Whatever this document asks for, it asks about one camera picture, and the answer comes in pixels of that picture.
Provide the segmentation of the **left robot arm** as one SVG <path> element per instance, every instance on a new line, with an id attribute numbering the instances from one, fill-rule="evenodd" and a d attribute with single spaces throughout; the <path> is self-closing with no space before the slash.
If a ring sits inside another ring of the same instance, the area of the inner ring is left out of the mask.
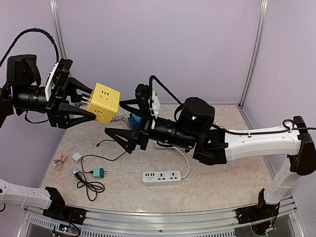
<path id="1" fill-rule="evenodd" d="M 68 129 L 92 121 L 96 115 L 74 106 L 83 99 L 78 90 L 91 94 L 92 89 L 70 77 L 71 59 L 60 59 L 53 67 L 45 86 L 37 67 L 37 56 L 11 56 L 7 62 L 7 80 L 0 89 L 0 122 L 8 116 L 27 112 L 46 114 L 52 127 Z M 63 220 L 69 215 L 61 194 L 56 188 L 44 189 L 0 181 L 1 204 L 37 207 Z"/>

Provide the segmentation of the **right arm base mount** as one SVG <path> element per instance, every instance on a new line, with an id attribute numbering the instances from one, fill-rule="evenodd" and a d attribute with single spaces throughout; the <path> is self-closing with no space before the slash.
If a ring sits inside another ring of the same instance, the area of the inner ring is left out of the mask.
<path id="1" fill-rule="evenodd" d="M 236 210 L 238 223 L 246 224 L 251 222 L 256 222 L 272 217 L 277 217 L 279 214 L 279 204 L 278 205 L 263 205 L 258 207 L 257 205 L 252 205 L 248 207 L 238 208 Z"/>

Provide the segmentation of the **blue cube socket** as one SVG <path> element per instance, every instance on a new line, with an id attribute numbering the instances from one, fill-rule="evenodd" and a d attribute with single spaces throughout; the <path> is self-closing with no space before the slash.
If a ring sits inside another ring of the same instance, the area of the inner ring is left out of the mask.
<path id="1" fill-rule="evenodd" d="M 141 118 L 135 114 L 130 114 L 128 121 L 127 121 L 127 125 L 129 127 L 129 129 L 136 131 L 140 125 L 141 122 Z"/>

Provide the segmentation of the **yellow cube socket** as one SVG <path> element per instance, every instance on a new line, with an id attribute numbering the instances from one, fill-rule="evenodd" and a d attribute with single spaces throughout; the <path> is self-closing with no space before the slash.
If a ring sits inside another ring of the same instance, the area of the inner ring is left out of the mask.
<path id="1" fill-rule="evenodd" d="M 97 83 L 90 94 L 81 94 L 81 102 L 86 104 L 88 112 L 96 115 L 95 121 L 109 124 L 119 110 L 120 95 L 119 91 Z"/>

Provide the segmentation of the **pale blue round charger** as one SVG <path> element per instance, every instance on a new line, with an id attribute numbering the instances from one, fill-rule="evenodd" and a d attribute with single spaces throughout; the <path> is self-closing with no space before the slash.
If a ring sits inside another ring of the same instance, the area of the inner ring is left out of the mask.
<path id="1" fill-rule="evenodd" d="M 79 173 L 79 171 L 75 167 L 73 167 L 71 171 L 74 175 Z"/>

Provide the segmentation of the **white power strip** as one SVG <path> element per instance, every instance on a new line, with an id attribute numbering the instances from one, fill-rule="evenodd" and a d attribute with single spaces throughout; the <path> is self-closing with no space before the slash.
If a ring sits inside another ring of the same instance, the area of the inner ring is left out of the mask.
<path id="1" fill-rule="evenodd" d="M 158 172 L 144 172 L 142 174 L 142 183 L 145 186 L 164 186 L 164 185 L 177 185 L 180 184 L 181 181 L 188 177 L 191 172 L 191 166 L 189 160 L 185 153 L 177 147 L 168 146 L 166 144 L 161 144 L 155 141 L 155 148 L 157 149 L 171 149 L 185 160 L 187 165 L 186 174 L 182 175 L 180 171 L 158 171 Z"/>

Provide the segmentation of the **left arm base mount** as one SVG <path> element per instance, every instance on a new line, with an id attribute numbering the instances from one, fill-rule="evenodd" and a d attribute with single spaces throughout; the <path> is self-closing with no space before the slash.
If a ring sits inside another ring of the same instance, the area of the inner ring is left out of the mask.
<path id="1" fill-rule="evenodd" d="M 55 209 L 49 208 L 43 210 L 43 216 L 68 222 L 71 224 L 82 225 L 87 211 L 83 208 L 77 208 L 72 206 L 64 206 L 64 207 L 57 207 Z"/>

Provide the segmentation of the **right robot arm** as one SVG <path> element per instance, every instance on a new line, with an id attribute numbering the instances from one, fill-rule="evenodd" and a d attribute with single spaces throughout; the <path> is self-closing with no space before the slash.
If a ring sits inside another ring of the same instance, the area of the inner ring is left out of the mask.
<path id="1" fill-rule="evenodd" d="M 144 100 L 126 100 L 120 106 L 140 117 L 136 130 L 106 128 L 127 153 L 145 150 L 149 140 L 164 146 L 193 151 L 194 159 L 206 165 L 226 164 L 241 158 L 286 155 L 281 170 L 267 188 L 260 191 L 252 214 L 263 219 L 302 176 L 316 170 L 316 148 L 300 116 L 286 119 L 281 126 L 255 130 L 229 130 L 214 123 L 215 108 L 190 97 L 174 112 L 174 120 L 161 118 L 157 108 Z"/>

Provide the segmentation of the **teal charger with cable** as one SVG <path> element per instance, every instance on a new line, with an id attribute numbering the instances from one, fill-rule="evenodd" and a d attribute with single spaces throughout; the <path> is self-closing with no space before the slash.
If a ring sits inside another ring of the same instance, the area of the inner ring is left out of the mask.
<path id="1" fill-rule="evenodd" d="M 95 158 L 102 158 L 102 159 L 105 159 L 107 161 L 115 161 L 115 160 L 119 159 L 120 157 L 122 157 L 125 153 L 126 152 L 123 152 L 122 154 L 120 154 L 115 159 L 108 159 L 106 157 L 102 157 L 102 156 L 99 156 L 99 155 L 84 155 L 84 156 L 81 157 L 81 161 L 80 161 L 81 169 L 82 169 L 84 174 L 91 174 L 94 179 L 103 179 L 105 177 L 105 174 L 106 174 L 106 171 L 104 170 L 104 168 L 96 168 L 96 169 L 93 169 L 91 171 L 85 171 L 84 167 L 83 167 L 83 160 L 84 160 L 84 158 L 95 157 Z"/>

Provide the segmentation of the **purple power strip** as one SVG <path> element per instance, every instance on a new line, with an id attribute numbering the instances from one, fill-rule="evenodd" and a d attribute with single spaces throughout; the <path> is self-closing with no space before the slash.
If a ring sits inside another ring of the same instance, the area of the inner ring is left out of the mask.
<path id="1" fill-rule="evenodd" d="M 130 118 L 130 113 L 128 112 L 117 112 L 114 117 L 112 118 L 112 122 L 114 121 L 124 121 L 128 122 Z"/>

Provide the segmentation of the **pink charger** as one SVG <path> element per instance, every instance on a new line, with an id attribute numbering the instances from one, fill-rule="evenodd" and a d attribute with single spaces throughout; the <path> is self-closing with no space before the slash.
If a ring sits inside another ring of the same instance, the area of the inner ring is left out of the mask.
<path id="1" fill-rule="evenodd" d="M 53 167 L 57 172 L 62 170 L 63 164 L 71 156 L 71 154 L 56 153 L 53 158 Z"/>

